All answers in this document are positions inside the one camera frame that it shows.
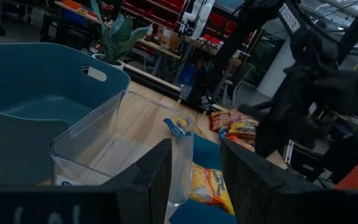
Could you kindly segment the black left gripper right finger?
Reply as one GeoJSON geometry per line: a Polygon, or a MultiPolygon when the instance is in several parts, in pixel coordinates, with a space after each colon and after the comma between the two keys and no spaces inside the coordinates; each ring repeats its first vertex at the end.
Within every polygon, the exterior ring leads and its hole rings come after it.
{"type": "Polygon", "coordinates": [[[221,141],[221,165],[238,224],[317,224],[316,185],[232,140],[221,141]]]}

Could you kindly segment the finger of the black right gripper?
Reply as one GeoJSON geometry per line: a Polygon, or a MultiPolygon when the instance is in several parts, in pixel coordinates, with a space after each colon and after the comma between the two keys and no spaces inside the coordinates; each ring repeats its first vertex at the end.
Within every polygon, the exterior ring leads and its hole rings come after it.
{"type": "Polygon", "coordinates": [[[242,114],[251,116],[252,118],[254,118],[258,121],[263,120],[265,118],[265,116],[267,115],[266,113],[261,112],[257,109],[254,109],[249,105],[240,105],[237,110],[239,112],[241,112],[242,114]]]}

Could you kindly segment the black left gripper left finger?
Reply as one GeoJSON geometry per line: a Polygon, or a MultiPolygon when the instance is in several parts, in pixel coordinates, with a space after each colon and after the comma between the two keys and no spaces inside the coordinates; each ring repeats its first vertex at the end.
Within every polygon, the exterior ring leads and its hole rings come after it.
{"type": "Polygon", "coordinates": [[[172,179],[172,140],[165,138],[118,175],[103,204],[103,224],[163,224],[172,179]]]}

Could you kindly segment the red Maruchan noodle pack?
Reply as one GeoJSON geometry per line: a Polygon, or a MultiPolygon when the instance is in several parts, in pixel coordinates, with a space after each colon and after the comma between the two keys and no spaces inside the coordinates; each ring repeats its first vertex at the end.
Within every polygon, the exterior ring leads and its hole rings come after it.
{"type": "Polygon", "coordinates": [[[252,152],[255,152],[255,149],[251,144],[244,142],[243,140],[237,138],[236,136],[229,136],[228,139],[234,141],[235,143],[239,144],[240,146],[242,146],[252,152]]]}
{"type": "Polygon", "coordinates": [[[253,139],[255,138],[256,127],[258,125],[259,122],[251,116],[236,116],[230,119],[227,134],[238,138],[253,139]]]}
{"type": "Polygon", "coordinates": [[[209,116],[209,129],[214,132],[219,132],[222,128],[227,128],[231,115],[236,111],[237,109],[232,109],[211,113],[209,116]]]}

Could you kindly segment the orange Maruchan noodle pack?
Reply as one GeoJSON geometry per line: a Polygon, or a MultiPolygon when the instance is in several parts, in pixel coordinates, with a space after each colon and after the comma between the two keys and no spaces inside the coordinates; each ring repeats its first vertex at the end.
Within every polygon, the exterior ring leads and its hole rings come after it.
{"type": "Polygon", "coordinates": [[[235,215],[221,170],[207,169],[193,163],[189,198],[218,206],[225,212],[235,215]]]}

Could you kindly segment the white pillar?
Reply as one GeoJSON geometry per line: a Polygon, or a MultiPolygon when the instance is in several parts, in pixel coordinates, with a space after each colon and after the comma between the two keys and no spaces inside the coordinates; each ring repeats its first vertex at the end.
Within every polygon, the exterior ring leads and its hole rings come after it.
{"type": "Polygon", "coordinates": [[[273,97],[286,77],[283,70],[291,67],[294,63],[295,60],[290,49],[290,39],[287,39],[268,68],[257,91],[267,97],[273,97]]]}

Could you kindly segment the small teal plastic bin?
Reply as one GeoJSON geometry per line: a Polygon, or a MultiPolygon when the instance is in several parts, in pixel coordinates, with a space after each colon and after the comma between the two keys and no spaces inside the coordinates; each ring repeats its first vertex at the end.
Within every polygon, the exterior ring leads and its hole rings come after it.
{"type": "MultiPolygon", "coordinates": [[[[193,146],[193,163],[207,169],[221,170],[219,144],[196,136],[193,146]]],[[[237,224],[235,215],[191,198],[180,205],[168,221],[170,224],[237,224]]]]}

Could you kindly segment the clear plastic bin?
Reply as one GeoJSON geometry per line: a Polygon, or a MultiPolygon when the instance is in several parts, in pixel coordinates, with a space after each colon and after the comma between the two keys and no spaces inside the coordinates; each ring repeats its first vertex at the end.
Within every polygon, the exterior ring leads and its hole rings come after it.
{"type": "Polygon", "coordinates": [[[172,180],[168,206],[188,199],[193,158],[192,137],[171,135],[165,118],[185,114],[140,94],[123,91],[64,132],[50,148],[55,185],[100,185],[149,152],[165,138],[172,140],[172,180]]]}

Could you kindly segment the cardboard box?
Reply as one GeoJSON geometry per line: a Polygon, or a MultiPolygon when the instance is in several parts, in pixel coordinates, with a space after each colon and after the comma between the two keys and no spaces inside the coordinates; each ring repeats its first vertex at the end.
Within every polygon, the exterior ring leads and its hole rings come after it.
{"type": "Polygon", "coordinates": [[[160,45],[172,50],[178,50],[183,37],[166,27],[158,27],[157,38],[160,45]]]}

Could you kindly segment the wooden workbench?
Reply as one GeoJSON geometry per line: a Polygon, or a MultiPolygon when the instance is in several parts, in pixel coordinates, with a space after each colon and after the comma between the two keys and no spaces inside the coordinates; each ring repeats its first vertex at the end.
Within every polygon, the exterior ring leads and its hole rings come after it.
{"type": "MultiPolygon", "coordinates": [[[[92,21],[92,22],[97,23],[97,24],[101,24],[100,20],[97,19],[94,16],[91,16],[89,14],[83,14],[78,9],[74,9],[74,8],[72,8],[70,6],[67,6],[67,5],[65,5],[65,4],[63,4],[62,2],[59,2],[59,1],[54,1],[54,3],[56,5],[58,5],[59,7],[67,9],[67,10],[69,10],[71,12],[74,12],[75,14],[80,15],[81,17],[84,17],[85,19],[87,19],[89,21],[92,21]]],[[[178,59],[178,60],[181,59],[181,55],[177,55],[177,54],[174,54],[174,53],[170,52],[169,50],[163,49],[160,45],[154,44],[152,42],[148,42],[148,41],[146,41],[144,39],[140,39],[139,42],[141,44],[144,44],[144,45],[146,45],[148,47],[151,47],[151,48],[153,48],[155,50],[158,50],[158,51],[160,51],[160,52],[162,52],[164,54],[167,54],[167,55],[169,55],[169,56],[171,56],[171,57],[173,57],[175,59],[178,59]]]]}

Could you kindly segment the red storage bin shelf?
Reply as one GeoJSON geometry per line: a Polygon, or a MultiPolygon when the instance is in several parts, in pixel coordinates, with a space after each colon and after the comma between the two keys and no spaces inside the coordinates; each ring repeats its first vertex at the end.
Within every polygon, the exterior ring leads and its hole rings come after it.
{"type": "MultiPolygon", "coordinates": [[[[191,13],[195,1],[202,0],[123,0],[122,10],[178,32],[182,16],[185,12],[191,13]]],[[[234,0],[234,8],[227,2],[214,0],[202,35],[224,40],[232,34],[241,21],[237,8],[243,0],[234,0]]]]}

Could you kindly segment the snake plant in white pot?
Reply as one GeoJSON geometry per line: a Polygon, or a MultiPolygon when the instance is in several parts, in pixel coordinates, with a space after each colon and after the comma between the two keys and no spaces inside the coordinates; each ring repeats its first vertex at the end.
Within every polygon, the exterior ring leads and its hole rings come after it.
{"type": "Polygon", "coordinates": [[[103,56],[93,54],[93,57],[123,71],[124,64],[121,59],[131,52],[136,42],[147,35],[148,31],[152,28],[153,23],[150,23],[148,26],[134,29],[133,18],[118,12],[111,27],[108,27],[103,20],[103,15],[100,9],[101,6],[102,4],[98,0],[91,0],[92,11],[97,15],[97,18],[101,22],[100,41],[104,49],[103,56]]]}

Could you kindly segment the black metal table frame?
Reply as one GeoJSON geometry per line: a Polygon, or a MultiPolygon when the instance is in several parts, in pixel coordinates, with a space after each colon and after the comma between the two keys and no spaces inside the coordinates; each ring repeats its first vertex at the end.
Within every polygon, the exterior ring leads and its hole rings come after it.
{"type": "MultiPolygon", "coordinates": [[[[132,65],[126,63],[123,64],[124,64],[124,71],[127,72],[127,74],[130,76],[133,82],[146,86],[147,88],[150,88],[153,91],[156,91],[164,96],[167,96],[173,99],[174,101],[178,101],[180,99],[179,98],[181,92],[180,87],[175,86],[169,82],[166,82],[160,78],[157,78],[147,72],[144,72],[141,69],[133,67],[132,65]]],[[[203,112],[201,108],[197,108],[185,102],[184,100],[182,100],[180,104],[183,105],[185,108],[188,108],[189,110],[193,110],[200,113],[203,112]]],[[[224,110],[228,110],[228,109],[219,106],[217,104],[213,104],[209,106],[209,111],[207,111],[207,113],[215,112],[215,111],[224,111],[224,110]]]]}

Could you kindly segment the large teal handled basket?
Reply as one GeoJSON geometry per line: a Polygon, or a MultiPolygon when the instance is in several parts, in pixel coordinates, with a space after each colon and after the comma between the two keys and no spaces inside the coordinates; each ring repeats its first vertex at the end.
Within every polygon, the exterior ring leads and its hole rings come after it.
{"type": "Polygon", "coordinates": [[[51,143],[129,83],[123,71],[64,45],[0,44],[0,185],[48,179],[51,143]]]}

